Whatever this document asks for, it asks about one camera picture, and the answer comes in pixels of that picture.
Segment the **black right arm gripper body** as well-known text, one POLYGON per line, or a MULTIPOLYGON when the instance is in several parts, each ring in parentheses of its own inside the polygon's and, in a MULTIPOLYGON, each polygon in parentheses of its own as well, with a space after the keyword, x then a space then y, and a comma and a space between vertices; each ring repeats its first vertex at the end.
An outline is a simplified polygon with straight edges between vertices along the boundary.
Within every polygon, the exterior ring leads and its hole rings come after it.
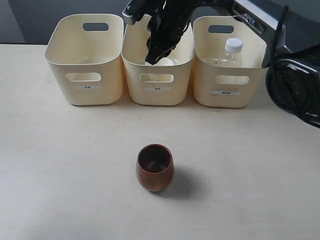
POLYGON ((167 0, 147 40, 148 58, 164 58, 180 42, 199 0, 167 0))

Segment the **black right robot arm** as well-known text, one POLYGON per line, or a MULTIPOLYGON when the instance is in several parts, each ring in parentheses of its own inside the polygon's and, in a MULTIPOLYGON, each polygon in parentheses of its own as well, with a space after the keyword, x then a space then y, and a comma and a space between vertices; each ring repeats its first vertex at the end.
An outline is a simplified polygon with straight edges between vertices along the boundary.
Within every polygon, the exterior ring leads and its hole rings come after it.
POLYGON ((147 0, 150 37, 146 62, 154 65, 181 40, 194 10, 212 7, 245 23, 266 45, 262 62, 272 101, 303 122, 320 125, 320 25, 269 0, 147 0))

